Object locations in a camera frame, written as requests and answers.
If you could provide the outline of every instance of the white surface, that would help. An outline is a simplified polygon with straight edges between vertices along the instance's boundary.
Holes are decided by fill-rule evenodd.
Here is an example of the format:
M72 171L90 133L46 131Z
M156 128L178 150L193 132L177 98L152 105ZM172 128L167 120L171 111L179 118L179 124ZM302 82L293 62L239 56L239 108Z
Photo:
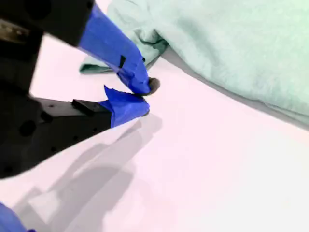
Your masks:
M309 133L190 77L173 56L149 71L162 87L148 117L0 181L0 200L42 232L308 231ZM32 94L126 90L114 74L80 75L83 58L46 37Z

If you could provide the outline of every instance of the black metal bracket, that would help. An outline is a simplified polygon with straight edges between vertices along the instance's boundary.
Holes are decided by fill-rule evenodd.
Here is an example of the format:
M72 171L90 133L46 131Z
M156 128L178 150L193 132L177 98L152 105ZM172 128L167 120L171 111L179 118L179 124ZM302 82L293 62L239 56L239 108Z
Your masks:
M0 90L0 178L20 174L111 127L111 112L90 101L36 99Z

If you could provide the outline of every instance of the blue tape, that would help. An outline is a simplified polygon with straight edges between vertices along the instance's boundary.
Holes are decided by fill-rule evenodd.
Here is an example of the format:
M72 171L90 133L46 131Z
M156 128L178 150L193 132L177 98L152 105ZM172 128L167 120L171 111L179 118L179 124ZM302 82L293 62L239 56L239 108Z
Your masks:
M111 111L111 127L119 126L149 112L150 106L144 98L106 86L104 88L108 100L98 103Z
M104 61L134 93L150 92L143 57L136 45L95 4L79 48Z
M13 210L0 203L0 232L27 232Z

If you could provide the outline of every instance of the blue object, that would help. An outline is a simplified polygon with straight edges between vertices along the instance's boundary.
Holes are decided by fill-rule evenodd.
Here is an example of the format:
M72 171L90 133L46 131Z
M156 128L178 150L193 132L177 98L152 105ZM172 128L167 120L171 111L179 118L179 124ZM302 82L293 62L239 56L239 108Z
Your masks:
M0 232L27 232L13 210L2 203L0 203Z
M79 48L104 61L134 93L150 92L147 70L139 49L96 4Z
M149 112L149 104L140 96L119 92L106 86L105 93L108 100L98 103L111 111L111 127L119 126Z

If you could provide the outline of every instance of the mint green cloth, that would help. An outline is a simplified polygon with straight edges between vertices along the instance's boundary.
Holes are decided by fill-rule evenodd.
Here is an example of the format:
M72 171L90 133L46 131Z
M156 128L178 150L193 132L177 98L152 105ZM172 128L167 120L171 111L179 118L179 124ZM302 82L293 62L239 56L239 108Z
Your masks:
M167 41L207 80L309 124L308 0L114 0L108 16L147 63Z

